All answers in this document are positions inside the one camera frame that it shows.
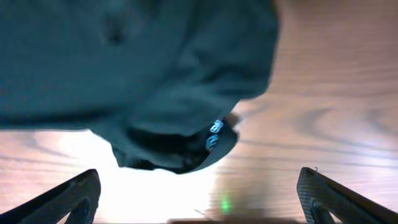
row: wooden surface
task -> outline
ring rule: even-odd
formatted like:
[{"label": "wooden surface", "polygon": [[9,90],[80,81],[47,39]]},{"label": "wooden surface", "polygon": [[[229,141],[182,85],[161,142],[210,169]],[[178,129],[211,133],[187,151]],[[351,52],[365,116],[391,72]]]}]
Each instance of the wooden surface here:
[{"label": "wooden surface", "polygon": [[117,169],[90,132],[2,132],[0,212],[97,168],[98,223],[165,222],[230,212],[303,221],[303,166],[398,211],[398,2],[280,1],[270,90],[236,111],[241,140],[215,166],[176,176]]}]

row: green light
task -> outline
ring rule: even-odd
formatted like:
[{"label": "green light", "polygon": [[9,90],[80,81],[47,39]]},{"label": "green light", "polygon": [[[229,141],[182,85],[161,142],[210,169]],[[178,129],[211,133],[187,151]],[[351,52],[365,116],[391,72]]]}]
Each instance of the green light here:
[{"label": "green light", "polygon": [[223,199],[221,200],[221,210],[225,215],[227,215],[231,210],[231,204],[227,196],[224,196]]}]

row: black fabric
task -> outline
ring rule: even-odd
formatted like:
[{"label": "black fabric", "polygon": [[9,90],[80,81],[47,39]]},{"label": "black fabric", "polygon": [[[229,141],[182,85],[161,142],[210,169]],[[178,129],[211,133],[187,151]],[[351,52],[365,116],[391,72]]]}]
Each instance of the black fabric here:
[{"label": "black fabric", "polygon": [[3,0],[0,30],[0,129],[90,129],[120,166],[181,169],[134,136],[184,142],[264,93],[279,27],[263,0]]}]

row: wood grain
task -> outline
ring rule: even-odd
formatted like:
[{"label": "wood grain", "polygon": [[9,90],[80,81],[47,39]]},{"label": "wood grain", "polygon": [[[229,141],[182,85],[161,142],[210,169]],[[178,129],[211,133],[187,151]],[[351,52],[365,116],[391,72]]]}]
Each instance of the wood grain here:
[{"label": "wood grain", "polygon": [[0,212],[88,168],[103,193],[98,223],[230,213],[304,221],[300,168],[398,211],[398,2],[279,1],[282,32],[269,91],[240,103],[241,140],[201,172],[117,169],[88,131],[0,134]]}]

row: dark cloth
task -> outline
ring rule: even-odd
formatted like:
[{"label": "dark cloth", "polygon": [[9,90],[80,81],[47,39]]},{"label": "dark cloth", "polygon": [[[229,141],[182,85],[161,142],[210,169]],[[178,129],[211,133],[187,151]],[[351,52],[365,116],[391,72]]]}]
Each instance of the dark cloth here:
[{"label": "dark cloth", "polygon": [[90,129],[120,166],[181,170],[189,139],[265,92],[278,30],[264,0],[0,1],[0,129]]}]

